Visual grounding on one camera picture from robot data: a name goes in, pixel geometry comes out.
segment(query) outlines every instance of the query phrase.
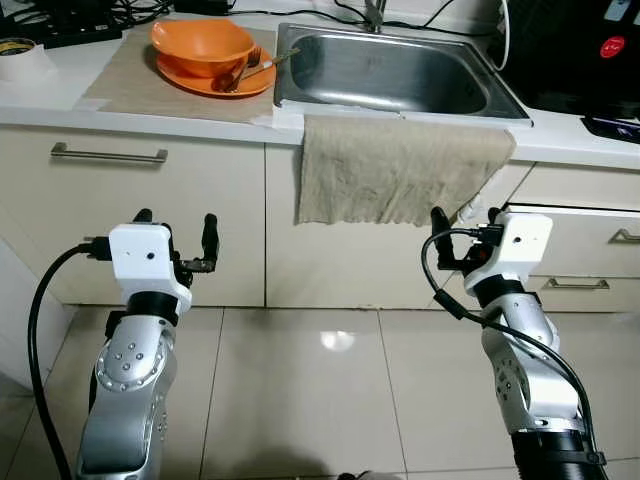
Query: orange plate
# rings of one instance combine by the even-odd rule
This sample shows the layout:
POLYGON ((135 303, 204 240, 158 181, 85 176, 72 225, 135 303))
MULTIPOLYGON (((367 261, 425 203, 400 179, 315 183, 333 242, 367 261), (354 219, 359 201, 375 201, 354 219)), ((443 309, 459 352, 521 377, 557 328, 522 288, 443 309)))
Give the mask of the orange plate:
MULTIPOLYGON (((269 60, 271 60, 271 55, 269 55, 263 48, 262 55, 260 56, 260 63, 264 63, 269 60)), ((238 85, 237 91, 220 92, 217 90, 213 90, 212 78, 201 78, 190 75, 189 73, 181 69, 178 63, 170 55, 165 55, 158 52, 158 56, 156 57, 156 65, 158 66, 158 70, 160 70, 160 73, 162 73, 166 78, 180 85, 181 87, 184 87, 187 90, 192 90, 194 92, 204 93, 206 95, 211 95, 213 97, 219 98, 250 97, 251 95, 256 95, 258 93, 264 92, 276 81, 276 68, 270 67, 267 70, 256 73, 255 75, 242 80, 238 85)))

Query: metal handle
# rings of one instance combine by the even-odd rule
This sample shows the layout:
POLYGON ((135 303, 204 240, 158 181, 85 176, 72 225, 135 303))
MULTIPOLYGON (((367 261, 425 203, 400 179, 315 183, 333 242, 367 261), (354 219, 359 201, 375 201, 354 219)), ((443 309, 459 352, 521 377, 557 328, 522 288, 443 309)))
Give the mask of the metal handle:
POLYGON ((570 288, 574 290, 610 290, 611 287, 605 279, 598 280, 595 285, 581 285, 579 283, 558 283, 555 278, 550 278, 545 288, 570 288))
POLYGON ((611 237, 611 243, 640 243, 640 235, 633 235, 626 228, 621 228, 611 237))
POLYGON ((158 150, 155 156, 147 155, 129 155, 122 153, 100 153, 100 152, 80 152, 75 150, 67 150, 65 142, 56 143, 51 149, 52 157, 76 157, 89 158, 94 160, 116 160, 119 162, 142 162, 142 163, 164 163, 167 161, 169 152, 167 150, 158 150))

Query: stainless steel sink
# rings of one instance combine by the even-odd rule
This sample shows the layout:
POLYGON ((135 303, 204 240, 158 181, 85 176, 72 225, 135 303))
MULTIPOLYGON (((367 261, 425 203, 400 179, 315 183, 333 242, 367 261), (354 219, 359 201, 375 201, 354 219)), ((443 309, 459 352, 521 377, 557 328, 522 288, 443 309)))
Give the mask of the stainless steel sink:
POLYGON ((278 53, 300 53, 278 67, 283 100, 527 118, 469 44, 281 24, 278 53))

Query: countertop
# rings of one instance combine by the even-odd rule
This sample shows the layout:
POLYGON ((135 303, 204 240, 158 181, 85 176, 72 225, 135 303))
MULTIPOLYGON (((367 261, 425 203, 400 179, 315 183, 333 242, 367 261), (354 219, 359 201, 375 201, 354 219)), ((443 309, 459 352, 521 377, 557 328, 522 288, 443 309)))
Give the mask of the countertop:
MULTIPOLYGON (((171 18, 185 17, 194 16, 171 15, 171 18)), ((283 21, 343 28, 334 22, 308 15, 284 18, 242 15, 232 19, 239 25, 263 30, 277 30, 278 24, 283 21)), ((405 29, 385 28, 385 32, 408 37, 443 38, 442 34, 405 29)), ((255 124, 241 124, 97 111, 98 105, 84 100, 83 94, 100 75, 122 41, 110 40, 47 50, 47 55, 55 63, 58 71, 46 81, 28 87, 0 82, 0 124, 301 144, 304 134, 301 115, 276 114, 274 117, 257 119, 255 124)), ((532 119, 533 126, 508 127, 517 143, 514 159, 640 170, 640 145, 596 137, 584 128, 576 115, 535 110, 524 105, 523 108, 532 119)), ((438 115, 430 115, 431 119, 451 120, 447 116, 438 115)))

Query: faucet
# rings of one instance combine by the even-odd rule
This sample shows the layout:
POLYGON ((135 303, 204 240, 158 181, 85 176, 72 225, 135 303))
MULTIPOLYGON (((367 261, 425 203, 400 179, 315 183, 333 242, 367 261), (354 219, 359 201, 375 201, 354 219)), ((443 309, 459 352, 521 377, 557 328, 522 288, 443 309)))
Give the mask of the faucet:
POLYGON ((384 9, 387 5, 387 0, 375 0, 375 5, 373 0, 365 0, 365 4, 365 16, 369 20, 368 30, 372 33, 380 33, 384 22, 384 9))

